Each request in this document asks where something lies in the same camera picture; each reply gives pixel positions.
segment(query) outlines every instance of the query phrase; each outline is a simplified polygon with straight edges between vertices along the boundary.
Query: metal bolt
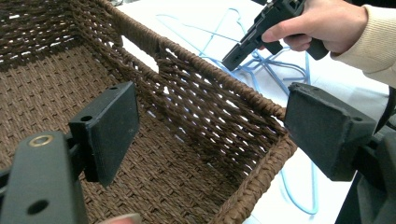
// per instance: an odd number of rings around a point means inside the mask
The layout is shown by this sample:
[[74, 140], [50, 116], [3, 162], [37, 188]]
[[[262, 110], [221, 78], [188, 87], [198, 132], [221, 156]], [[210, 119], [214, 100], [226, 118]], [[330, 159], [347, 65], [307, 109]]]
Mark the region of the metal bolt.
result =
[[31, 147], [42, 147], [48, 143], [50, 143], [53, 140], [53, 136], [46, 134], [46, 135], [40, 135], [29, 142], [29, 146]]

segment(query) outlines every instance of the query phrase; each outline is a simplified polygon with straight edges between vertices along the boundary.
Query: finger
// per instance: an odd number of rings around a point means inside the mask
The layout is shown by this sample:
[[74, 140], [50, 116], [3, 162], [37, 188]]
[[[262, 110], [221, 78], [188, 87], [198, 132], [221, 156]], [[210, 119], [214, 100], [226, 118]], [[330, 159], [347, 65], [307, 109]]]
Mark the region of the finger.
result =
[[262, 34], [262, 41], [274, 42], [288, 35], [307, 34], [308, 22], [309, 19], [305, 15], [282, 21], [265, 31]]
[[113, 217], [99, 224], [141, 224], [142, 217], [139, 214], [128, 214], [119, 217]]
[[283, 38], [283, 40], [287, 45], [293, 47], [308, 44], [312, 41], [312, 37], [309, 35], [289, 35]]

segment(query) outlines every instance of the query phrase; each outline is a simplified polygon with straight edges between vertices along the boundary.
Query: woven basket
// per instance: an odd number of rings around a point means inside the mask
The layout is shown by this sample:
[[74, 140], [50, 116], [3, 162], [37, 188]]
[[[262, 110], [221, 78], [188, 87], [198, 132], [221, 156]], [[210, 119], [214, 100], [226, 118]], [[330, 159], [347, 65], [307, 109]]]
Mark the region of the woven basket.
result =
[[296, 149], [284, 108], [104, 0], [0, 0], [0, 168], [23, 138], [67, 133], [87, 103], [128, 80], [141, 128], [109, 188], [82, 181], [90, 222], [242, 223]]

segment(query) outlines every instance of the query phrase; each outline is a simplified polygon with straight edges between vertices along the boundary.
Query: black object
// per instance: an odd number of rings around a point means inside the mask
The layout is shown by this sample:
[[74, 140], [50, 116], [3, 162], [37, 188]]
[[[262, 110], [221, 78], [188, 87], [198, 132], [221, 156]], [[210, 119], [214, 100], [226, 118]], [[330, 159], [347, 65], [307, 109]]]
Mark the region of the black object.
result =
[[71, 133], [43, 132], [18, 146], [0, 173], [0, 222], [88, 223], [78, 176], [107, 186], [138, 131], [134, 84], [119, 84], [73, 119]]
[[336, 223], [396, 220], [395, 131], [384, 127], [375, 133], [372, 119], [302, 83], [290, 86], [285, 127], [331, 180], [348, 181], [358, 172]]
[[[240, 44], [236, 44], [226, 54], [222, 63], [230, 71], [233, 71], [254, 50], [265, 46], [272, 54], [279, 53], [283, 47], [279, 41], [264, 43], [262, 34], [281, 21], [297, 17], [303, 13], [305, 0], [274, 0], [268, 4], [266, 1], [255, 0], [254, 2], [265, 5], [265, 8], [254, 20], [254, 24], [248, 29]], [[307, 52], [315, 59], [322, 59], [329, 51], [324, 48], [323, 42], [312, 39]]]
[[351, 163], [375, 120], [319, 88], [293, 83], [289, 90], [285, 127], [293, 141], [332, 181], [352, 180]]

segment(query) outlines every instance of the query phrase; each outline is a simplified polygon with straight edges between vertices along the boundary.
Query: sleeve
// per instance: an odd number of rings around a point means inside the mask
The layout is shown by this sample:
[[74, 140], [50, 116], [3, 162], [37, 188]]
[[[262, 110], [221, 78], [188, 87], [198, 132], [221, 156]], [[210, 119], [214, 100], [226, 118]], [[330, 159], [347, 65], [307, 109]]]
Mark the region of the sleeve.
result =
[[368, 13], [368, 23], [361, 38], [347, 52], [331, 57], [396, 88], [396, 9], [363, 7]]

